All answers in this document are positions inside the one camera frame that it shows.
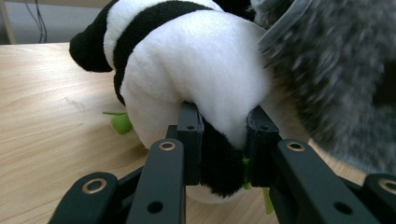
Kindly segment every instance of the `black cable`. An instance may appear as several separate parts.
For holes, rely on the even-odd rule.
[[[35,0],[35,9],[37,11],[38,23],[40,24],[40,39],[39,43],[47,43],[47,28],[44,23],[43,17],[41,16],[40,8],[38,7],[38,0]]]
[[[35,21],[38,31],[40,32],[40,38],[38,39],[38,43],[47,43],[47,28],[46,28],[46,24],[44,23],[43,17],[41,16],[40,8],[38,7],[38,1],[35,0],[35,10],[36,10],[37,18],[30,9],[27,0],[24,0],[24,4],[26,5],[29,14],[32,16],[33,20]]]

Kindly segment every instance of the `panda plush toy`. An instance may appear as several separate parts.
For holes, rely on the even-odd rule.
[[[218,203],[243,191],[247,117],[257,105],[283,137],[306,140],[263,64],[264,33],[211,0],[113,0],[71,40],[70,54],[87,71],[115,70],[115,92],[146,148],[177,124],[183,101],[197,105],[210,143],[203,150],[220,165],[187,194]]]

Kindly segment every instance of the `wooden table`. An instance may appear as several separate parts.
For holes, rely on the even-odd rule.
[[[46,223],[75,181],[96,171],[122,177],[147,151],[135,133],[120,136],[103,111],[124,111],[112,73],[79,68],[68,44],[0,46],[0,222]],[[320,154],[357,183],[364,174]],[[262,191],[225,204],[187,200],[187,223],[277,223]]]

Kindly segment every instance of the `gray fluffy plush toy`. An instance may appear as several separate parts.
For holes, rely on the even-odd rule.
[[[261,48],[313,139],[396,174],[396,1],[252,0]]]

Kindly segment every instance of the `green object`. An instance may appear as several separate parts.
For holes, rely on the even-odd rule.
[[[244,164],[244,185],[243,185],[244,189],[252,188],[251,184],[248,182],[249,163],[250,163],[250,159],[244,156],[244,158],[242,159],[242,164]]]
[[[272,204],[270,198],[270,188],[262,188],[262,193],[264,195],[265,214],[270,215],[272,212],[274,212],[274,205]]]
[[[113,115],[111,126],[118,134],[126,134],[130,132],[134,126],[129,120],[128,114],[124,112],[104,112],[106,115]]]

